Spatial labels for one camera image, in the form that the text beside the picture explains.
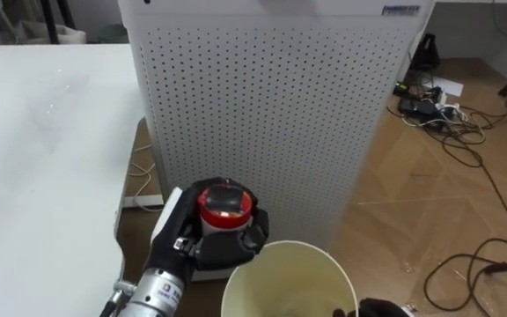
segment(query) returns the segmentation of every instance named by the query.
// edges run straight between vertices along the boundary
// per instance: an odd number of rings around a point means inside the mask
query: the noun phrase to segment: red lid
[[[201,217],[221,229],[238,228],[252,213],[252,197],[242,189],[219,184],[205,189],[198,199]]]

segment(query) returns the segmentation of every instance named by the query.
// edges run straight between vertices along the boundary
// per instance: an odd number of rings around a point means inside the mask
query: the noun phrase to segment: paper cup rim
[[[349,280],[348,274],[345,272],[345,270],[342,268],[342,266],[340,265],[340,263],[338,263],[338,261],[336,261],[335,258],[332,255],[330,255],[328,252],[325,252],[324,250],[320,249],[319,247],[315,247],[315,246],[313,246],[313,245],[311,245],[309,243],[302,242],[302,241],[296,241],[296,240],[279,240],[279,241],[268,243],[267,245],[265,245],[265,247],[270,247],[270,246],[274,246],[274,245],[278,245],[278,244],[284,244],[284,243],[293,243],[293,244],[303,245],[305,247],[310,247],[313,250],[316,250],[316,251],[320,252],[321,254],[325,255],[329,260],[332,260],[332,262],[335,264],[335,266],[338,269],[340,269],[340,271],[342,272],[343,278],[345,279],[345,281],[348,282],[349,290],[353,294],[353,300],[354,300],[354,307],[355,307],[356,317],[359,317],[359,303],[357,302],[357,295],[356,295],[356,291],[353,289],[353,284]],[[222,296],[222,305],[220,306],[220,315],[221,315],[221,317],[227,317],[227,316],[222,316],[223,309],[226,307],[226,300],[227,300],[226,299],[226,292],[228,291],[228,285],[230,285],[230,283],[232,282],[232,280],[234,278],[236,278],[235,277],[235,273],[236,273],[236,271],[238,269],[240,269],[240,267],[237,267],[236,269],[234,269],[234,271],[230,274],[230,278],[228,278],[228,282],[226,282],[226,286],[224,287],[224,293],[223,293],[223,296]]]

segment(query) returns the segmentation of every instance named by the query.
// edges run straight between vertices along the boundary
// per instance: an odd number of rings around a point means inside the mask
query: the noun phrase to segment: power adapter
[[[407,118],[418,120],[420,123],[431,122],[424,126],[435,130],[443,130],[447,125],[445,121],[452,120],[455,115],[453,108],[446,107],[441,110],[437,105],[427,100],[401,99],[398,111]]]
[[[443,118],[436,105],[431,101],[404,98],[398,104],[398,112],[407,118],[415,118],[425,122]]]

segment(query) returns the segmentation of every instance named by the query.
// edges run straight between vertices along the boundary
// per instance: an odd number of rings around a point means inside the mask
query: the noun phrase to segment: white table
[[[99,316],[142,116],[128,45],[0,47],[1,317]]]

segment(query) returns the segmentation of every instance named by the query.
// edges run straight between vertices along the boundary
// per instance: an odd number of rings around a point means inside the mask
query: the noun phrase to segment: metal cylinder
[[[120,317],[172,317],[180,303],[184,284],[162,269],[148,269]]]

